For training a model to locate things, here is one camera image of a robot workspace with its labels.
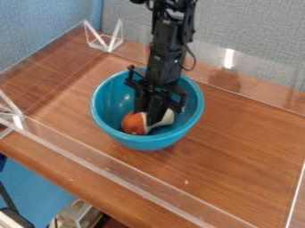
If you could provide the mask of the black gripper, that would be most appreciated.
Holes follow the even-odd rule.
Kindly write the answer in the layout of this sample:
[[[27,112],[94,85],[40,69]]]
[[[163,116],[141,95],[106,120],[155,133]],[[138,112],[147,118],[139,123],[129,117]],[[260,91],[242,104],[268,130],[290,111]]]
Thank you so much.
[[[187,92],[179,86],[186,50],[151,51],[147,67],[127,67],[126,85],[135,90],[135,112],[147,112],[147,124],[157,124],[167,109],[181,113]]]

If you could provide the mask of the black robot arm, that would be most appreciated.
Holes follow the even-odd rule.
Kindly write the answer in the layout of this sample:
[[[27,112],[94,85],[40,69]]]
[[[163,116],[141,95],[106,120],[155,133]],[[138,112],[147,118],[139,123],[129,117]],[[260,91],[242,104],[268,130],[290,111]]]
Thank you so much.
[[[187,92],[179,86],[186,53],[193,55],[194,13],[198,0],[130,0],[153,12],[147,67],[129,66],[126,84],[135,89],[135,112],[146,112],[147,125],[165,117],[167,110],[182,112]]]

